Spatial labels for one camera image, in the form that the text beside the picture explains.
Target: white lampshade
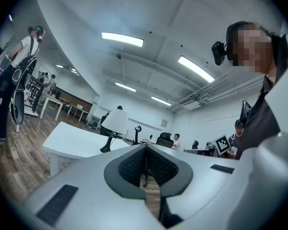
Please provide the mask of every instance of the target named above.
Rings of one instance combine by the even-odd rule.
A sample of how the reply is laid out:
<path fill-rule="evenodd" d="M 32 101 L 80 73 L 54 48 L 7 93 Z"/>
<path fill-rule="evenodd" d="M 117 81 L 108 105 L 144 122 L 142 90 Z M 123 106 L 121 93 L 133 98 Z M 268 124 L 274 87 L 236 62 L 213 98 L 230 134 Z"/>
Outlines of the white lampshade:
<path fill-rule="evenodd" d="M 103 127 L 125 135 L 128 126 L 128 114 L 120 109 L 110 112 L 105 121 L 101 124 Z"/>

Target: neck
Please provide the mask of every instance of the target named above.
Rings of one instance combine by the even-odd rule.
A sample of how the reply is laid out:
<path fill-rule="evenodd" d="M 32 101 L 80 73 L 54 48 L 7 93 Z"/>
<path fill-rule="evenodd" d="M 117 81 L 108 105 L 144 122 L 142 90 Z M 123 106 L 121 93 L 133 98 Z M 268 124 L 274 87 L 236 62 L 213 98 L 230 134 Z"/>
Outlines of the neck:
<path fill-rule="evenodd" d="M 274 85 L 275 81 L 276 81 L 276 64 L 274 62 L 273 54 L 272 54 L 271 63 L 270 63 L 270 66 L 268 68 L 268 71 L 266 73 L 266 76 Z"/>

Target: brown partition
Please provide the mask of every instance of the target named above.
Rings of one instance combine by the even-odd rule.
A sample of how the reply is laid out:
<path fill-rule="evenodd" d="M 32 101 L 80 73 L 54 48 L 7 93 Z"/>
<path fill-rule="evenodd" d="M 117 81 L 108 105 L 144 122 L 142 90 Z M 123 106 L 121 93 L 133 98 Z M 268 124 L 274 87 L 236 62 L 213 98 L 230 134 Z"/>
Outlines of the brown partition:
<path fill-rule="evenodd" d="M 70 93 L 68 93 L 68 92 L 66 92 L 66 91 L 64 91 L 64 90 L 62 90 L 62 89 L 60 89 L 58 87 L 56 87 L 55 90 L 56 91 L 60 91 L 61 92 L 60 97 L 65 99 L 66 101 L 68 101 L 69 104 L 72 104 L 72 105 L 79 104 L 79 105 L 83 106 L 82 109 L 86 110 L 87 112 L 89 112 L 91 110 L 91 107 L 92 107 L 93 104 L 91 104 L 89 102 L 86 102 L 85 100 L 82 100 L 82 99 L 78 98 L 77 96 L 74 96 L 74 95 L 72 95 L 72 94 L 70 94 Z M 72 108 L 70 115 L 74 115 L 75 111 L 76 111 L 76 109 Z M 80 115 L 81 115 L 81 112 L 77 111 L 76 117 L 79 118 Z M 87 116 L 87 114 L 83 113 L 81 120 L 84 121 L 86 119 L 86 116 Z"/>

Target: baseball cap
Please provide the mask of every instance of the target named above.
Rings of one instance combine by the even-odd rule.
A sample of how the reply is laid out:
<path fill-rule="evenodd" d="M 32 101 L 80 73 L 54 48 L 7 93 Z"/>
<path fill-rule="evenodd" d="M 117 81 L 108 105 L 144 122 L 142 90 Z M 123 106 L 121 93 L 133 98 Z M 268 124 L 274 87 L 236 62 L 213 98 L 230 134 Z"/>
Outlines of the baseball cap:
<path fill-rule="evenodd" d="M 244 124 L 238 119 L 235 122 L 235 128 L 244 128 Z"/>
<path fill-rule="evenodd" d="M 242 26 L 242 25 L 246 25 L 248 24 L 248 22 L 246 21 L 239 21 L 236 22 L 232 25 L 230 25 L 227 28 L 227 32 L 226 32 L 226 44 L 227 44 L 227 48 L 226 48 L 226 54 L 229 60 L 233 60 L 233 54 L 232 54 L 232 43 L 233 43 L 233 36 L 235 31 L 238 29 L 238 27 Z"/>

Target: wooden floor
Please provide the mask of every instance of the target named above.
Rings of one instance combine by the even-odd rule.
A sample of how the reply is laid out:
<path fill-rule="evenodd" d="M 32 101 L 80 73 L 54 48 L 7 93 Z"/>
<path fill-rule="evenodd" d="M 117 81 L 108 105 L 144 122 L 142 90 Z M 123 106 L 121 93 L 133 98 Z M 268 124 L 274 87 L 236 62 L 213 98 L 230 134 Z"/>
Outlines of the wooden floor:
<path fill-rule="evenodd" d="M 49 102 L 42 119 L 26 116 L 19 133 L 15 132 L 16 124 L 9 115 L 7 141 L 0 141 L 0 186 L 18 202 L 23 202 L 50 178 L 50 157 L 42 151 L 42 145 L 60 121 L 99 133 L 99 130 L 86 128 L 84 121 L 78 122 L 78 118 L 63 111 L 60 112 L 58 120 L 54 121 L 57 109 L 54 103 Z M 69 164 L 62 163 L 61 169 L 67 166 Z M 146 205 L 158 218 L 159 187 L 155 180 L 149 177 L 147 188 L 143 188 L 144 181 L 142 176 L 140 188 L 147 192 Z"/>

